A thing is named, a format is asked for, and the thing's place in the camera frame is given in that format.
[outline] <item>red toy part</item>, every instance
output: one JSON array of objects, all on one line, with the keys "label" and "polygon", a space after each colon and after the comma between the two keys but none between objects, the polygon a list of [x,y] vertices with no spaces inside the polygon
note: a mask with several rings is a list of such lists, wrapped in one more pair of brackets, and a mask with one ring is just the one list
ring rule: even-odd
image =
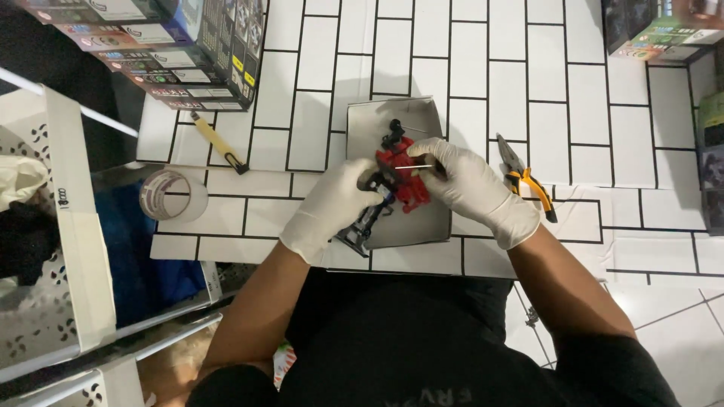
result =
[{"label": "red toy part", "polygon": [[407,155],[407,147],[412,146],[414,141],[405,136],[402,137],[400,142],[395,145],[399,153],[395,154],[391,150],[377,151],[375,154],[379,160],[395,169],[396,173],[400,176],[403,184],[397,188],[395,192],[395,198],[403,203],[403,212],[409,214],[413,209],[420,205],[424,205],[430,202],[430,194],[425,188],[425,184],[420,179],[417,172],[413,175],[414,168],[402,168],[396,169],[397,167],[409,167],[415,165],[415,162]]}]

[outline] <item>black t-shirt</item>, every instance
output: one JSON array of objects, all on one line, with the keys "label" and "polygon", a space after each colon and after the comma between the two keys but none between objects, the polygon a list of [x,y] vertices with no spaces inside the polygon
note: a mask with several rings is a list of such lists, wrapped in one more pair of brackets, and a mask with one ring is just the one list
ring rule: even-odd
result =
[{"label": "black t-shirt", "polygon": [[459,308],[402,284],[336,314],[277,392],[253,366],[216,370],[187,407],[678,406],[635,340],[569,337],[556,370],[509,349]]}]

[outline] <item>subway tile pattern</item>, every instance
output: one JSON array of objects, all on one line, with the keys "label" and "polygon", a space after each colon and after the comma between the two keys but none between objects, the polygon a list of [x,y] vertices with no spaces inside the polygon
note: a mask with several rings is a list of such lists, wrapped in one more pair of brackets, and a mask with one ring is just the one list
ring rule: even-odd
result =
[{"label": "subway tile pattern", "polygon": [[[204,115],[255,171],[223,170],[188,113],[147,98],[144,118],[154,119],[142,123],[139,161],[205,167],[194,171],[217,213],[183,230],[160,222],[154,253],[260,261],[281,219],[344,160],[347,104],[433,95],[443,135],[501,176],[495,133],[510,141],[555,199],[559,223],[544,225],[597,278],[724,288],[724,240],[704,230],[693,138],[714,59],[684,67],[608,58],[598,6],[269,0],[255,105]],[[210,219],[220,214],[224,222]],[[321,265],[514,277],[489,230],[457,215],[452,223],[447,243],[373,251],[364,261],[332,244]],[[500,267],[480,269],[485,261]]]}]

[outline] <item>person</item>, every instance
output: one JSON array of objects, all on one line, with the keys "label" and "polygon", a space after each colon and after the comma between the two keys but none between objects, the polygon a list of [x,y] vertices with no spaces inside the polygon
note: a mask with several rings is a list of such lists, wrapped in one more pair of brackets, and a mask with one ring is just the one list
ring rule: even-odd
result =
[{"label": "person", "polygon": [[[543,369],[505,346],[510,280],[310,271],[329,239],[382,197],[369,160],[326,172],[227,309],[186,406],[678,406],[626,314],[472,151],[428,139],[434,196],[490,228],[555,344]],[[279,392],[272,356],[297,353]]]}]

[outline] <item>person's left hand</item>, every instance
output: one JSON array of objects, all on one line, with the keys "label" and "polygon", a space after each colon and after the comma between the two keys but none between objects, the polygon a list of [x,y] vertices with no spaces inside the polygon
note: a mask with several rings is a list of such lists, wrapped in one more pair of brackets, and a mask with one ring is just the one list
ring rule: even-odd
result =
[{"label": "person's left hand", "polygon": [[356,159],[327,170],[287,223],[279,240],[307,264],[319,263],[332,236],[357,220],[363,209],[382,203],[382,195],[357,188],[362,173],[375,168],[370,159]]}]

